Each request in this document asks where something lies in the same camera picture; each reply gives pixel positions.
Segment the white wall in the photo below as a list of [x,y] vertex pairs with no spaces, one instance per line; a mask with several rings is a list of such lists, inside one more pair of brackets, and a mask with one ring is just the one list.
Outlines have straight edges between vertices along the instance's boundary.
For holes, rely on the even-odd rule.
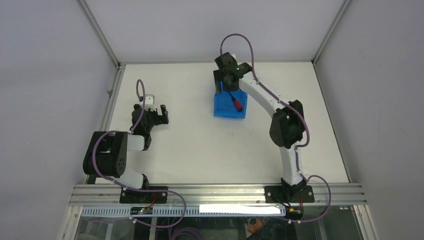
[[55,239],[113,65],[75,0],[0,3],[0,239]]
[[[257,60],[310,61],[343,0],[87,0],[121,62],[213,61],[246,35]],[[224,49],[250,59],[233,37]]]
[[424,1],[354,0],[317,65],[380,237],[423,239]]

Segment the blue plastic bin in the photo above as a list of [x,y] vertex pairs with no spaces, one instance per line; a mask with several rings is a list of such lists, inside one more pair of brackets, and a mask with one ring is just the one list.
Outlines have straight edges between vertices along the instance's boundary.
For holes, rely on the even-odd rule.
[[241,90],[232,91],[231,94],[240,103],[243,110],[237,110],[231,95],[227,91],[222,91],[222,93],[215,92],[213,115],[219,118],[245,119],[248,94]]

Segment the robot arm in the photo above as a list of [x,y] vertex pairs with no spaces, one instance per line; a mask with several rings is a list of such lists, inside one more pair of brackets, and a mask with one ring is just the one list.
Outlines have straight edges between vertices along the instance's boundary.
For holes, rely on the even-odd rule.
[[[295,146],[303,138],[305,126],[299,116],[279,103],[263,86],[257,83],[253,76],[252,67],[247,63],[238,64],[230,53],[224,53],[215,59],[218,70],[213,72],[216,92],[232,92],[242,90],[257,101],[271,116],[269,135],[279,147],[283,165],[281,183],[285,189],[286,198],[290,199],[306,187],[302,178],[300,159],[296,159]],[[303,117],[303,107],[300,101],[290,102],[280,98],[296,109]]]
[[[266,110],[271,118],[274,114],[276,114],[277,110],[284,107],[281,105],[281,103],[277,102],[277,100],[275,100],[268,92],[266,92],[259,84],[256,83],[252,72],[246,73],[244,77],[239,80],[239,88],[240,90],[249,94],[256,102],[258,102]],[[296,154],[294,146],[297,144],[299,144],[299,141],[296,141],[295,144],[290,146],[290,148],[285,148],[284,146],[279,147],[283,165],[282,179],[290,186],[296,185],[303,180],[301,175],[298,173],[296,166]]]

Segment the white table surface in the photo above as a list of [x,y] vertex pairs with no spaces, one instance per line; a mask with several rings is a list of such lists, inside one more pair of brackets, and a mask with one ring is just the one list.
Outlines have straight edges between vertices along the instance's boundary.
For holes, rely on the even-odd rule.
[[[146,94],[154,94],[156,107],[165,104],[169,112],[168,125],[153,127],[147,151],[128,152],[128,167],[155,184],[280,182],[283,166],[269,136],[271,118],[253,98],[243,120],[214,117],[216,68],[214,63],[126,65],[109,129],[128,131],[132,125],[137,79],[143,80]],[[348,182],[312,64],[256,63],[255,68],[276,94],[303,104],[311,135],[309,146],[300,151],[305,175]]]

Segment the red wire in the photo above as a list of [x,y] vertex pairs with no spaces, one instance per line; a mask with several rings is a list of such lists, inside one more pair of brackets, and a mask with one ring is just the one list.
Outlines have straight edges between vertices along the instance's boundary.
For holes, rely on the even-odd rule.
[[151,206],[153,206],[153,204],[155,204],[156,202],[156,194],[152,193],[150,196],[153,196],[153,201],[150,203],[150,206],[148,206],[148,208],[150,208]]

